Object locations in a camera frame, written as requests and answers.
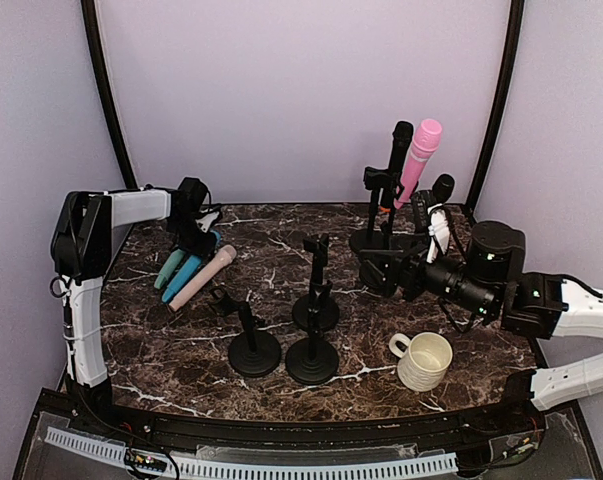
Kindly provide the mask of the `blue microphone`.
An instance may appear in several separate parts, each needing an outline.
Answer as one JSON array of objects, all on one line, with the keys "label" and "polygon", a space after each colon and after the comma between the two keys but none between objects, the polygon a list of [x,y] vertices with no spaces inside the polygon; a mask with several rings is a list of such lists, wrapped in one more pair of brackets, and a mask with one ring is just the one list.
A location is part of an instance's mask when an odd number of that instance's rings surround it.
[{"label": "blue microphone", "polygon": [[172,301],[174,296],[194,277],[203,263],[203,259],[196,255],[186,253],[167,286],[163,290],[161,301],[165,304]]}]

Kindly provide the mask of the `mint green microphone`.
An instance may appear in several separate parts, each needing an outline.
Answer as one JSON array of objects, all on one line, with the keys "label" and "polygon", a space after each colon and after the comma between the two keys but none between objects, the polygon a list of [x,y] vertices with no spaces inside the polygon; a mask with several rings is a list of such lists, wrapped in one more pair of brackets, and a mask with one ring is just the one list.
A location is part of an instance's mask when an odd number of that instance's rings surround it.
[{"label": "mint green microphone", "polygon": [[162,265],[157,278],[154,282],[154,288],[161,290],[165,288],[172,278],[172,275],[175,273],[181,262],[184,260],[186,252],[181,249],[173,250],[167,260]]}]

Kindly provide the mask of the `beige microphone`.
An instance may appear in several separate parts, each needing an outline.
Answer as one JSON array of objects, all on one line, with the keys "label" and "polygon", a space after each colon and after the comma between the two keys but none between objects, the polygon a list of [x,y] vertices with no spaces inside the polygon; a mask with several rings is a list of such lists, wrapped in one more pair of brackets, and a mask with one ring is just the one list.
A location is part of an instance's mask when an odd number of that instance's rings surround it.
[{"label": "beige microphone", "polygon": [[231,245],[225,245],[218,250],[210,260],[168,303],[172,311],[178,311],[192,299],[210,280],[221,270],[230,265],[236,258],[237,251]]}]

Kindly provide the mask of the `black stand of beige microphone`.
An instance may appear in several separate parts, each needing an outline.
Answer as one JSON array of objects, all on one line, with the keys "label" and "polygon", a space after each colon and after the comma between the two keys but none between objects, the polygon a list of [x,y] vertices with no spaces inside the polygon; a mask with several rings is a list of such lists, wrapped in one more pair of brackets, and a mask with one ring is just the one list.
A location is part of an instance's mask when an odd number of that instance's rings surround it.
[{"label": "black stand of beige microphone", "polygon": [[315,319],[322,332],[333,329],[340,318],[340,309],[331,297],[332,282],[324,281],[324,268],[328,264],[329,234],[318,238],[305,238],[303,248],[312,254],[312,269],[308,293],[300,297],[292,309],[293,322],[303,331],[309,330]]}]

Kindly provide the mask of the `black stand of green microphone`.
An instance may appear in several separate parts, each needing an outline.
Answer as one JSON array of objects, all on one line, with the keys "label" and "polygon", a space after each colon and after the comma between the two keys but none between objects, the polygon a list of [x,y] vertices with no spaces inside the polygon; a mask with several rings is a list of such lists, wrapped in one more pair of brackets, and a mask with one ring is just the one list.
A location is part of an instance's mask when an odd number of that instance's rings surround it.
[{"label": "black stand of green microphone", "polygon": [[290,346],[285,358],[288,375],[303,385],[321,385],[332,379],[339,367],[335,347],[325,340],[319,323],[308,324],[308,335]]}]

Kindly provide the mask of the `black stand of blue microphone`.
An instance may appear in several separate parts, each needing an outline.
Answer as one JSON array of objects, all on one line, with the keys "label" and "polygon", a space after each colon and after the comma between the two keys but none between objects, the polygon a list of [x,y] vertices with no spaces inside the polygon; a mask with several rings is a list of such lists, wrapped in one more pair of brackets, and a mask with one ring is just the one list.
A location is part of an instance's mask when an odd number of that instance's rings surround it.
[{"label": "black stand of blue microphone", "polygon": [[232,369],[247,378],[261,378],[272,373],[281,361],[279,341],[268,331],[259,330],[264,322],[252,313],[246,300],[234,300],[221,286],[211,292],[211,309],[222,317],[236,313],[243,332],[228,347],[228,360]]}]

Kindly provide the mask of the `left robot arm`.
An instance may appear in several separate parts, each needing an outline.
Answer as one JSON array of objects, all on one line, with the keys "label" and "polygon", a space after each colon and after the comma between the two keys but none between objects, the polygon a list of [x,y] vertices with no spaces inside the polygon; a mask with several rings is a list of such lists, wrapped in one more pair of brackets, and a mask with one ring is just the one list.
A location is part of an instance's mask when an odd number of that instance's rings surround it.
[{"label": "left robot arm", "polygon": [[92,390],[109,375],[102,353],[100,297],[113,259],[112,231],[164,220],[175,246],[205,259],[216,246],[212,226],[222,206],[211,201],[207,185],[186,177],[176,188],[146,186],[120,191],[72,191],[67,194],[51,241],[63,303],[63,338],[70,385]]}]

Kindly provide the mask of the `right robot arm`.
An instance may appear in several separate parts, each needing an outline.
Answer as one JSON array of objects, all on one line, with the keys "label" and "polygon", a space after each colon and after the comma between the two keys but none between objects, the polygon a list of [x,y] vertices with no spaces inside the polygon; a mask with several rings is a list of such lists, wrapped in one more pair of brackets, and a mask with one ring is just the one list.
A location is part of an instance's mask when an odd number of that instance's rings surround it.
[{"label": "right robot arm", "polygon": [[499,221],[482,221],[462,245],[450,221],[398,240],[352,242],[361,281],[384,297],[424,292],[440,307],[528,339],[603,338],[603,290],[568,274],[525,272],[526,238]]}]

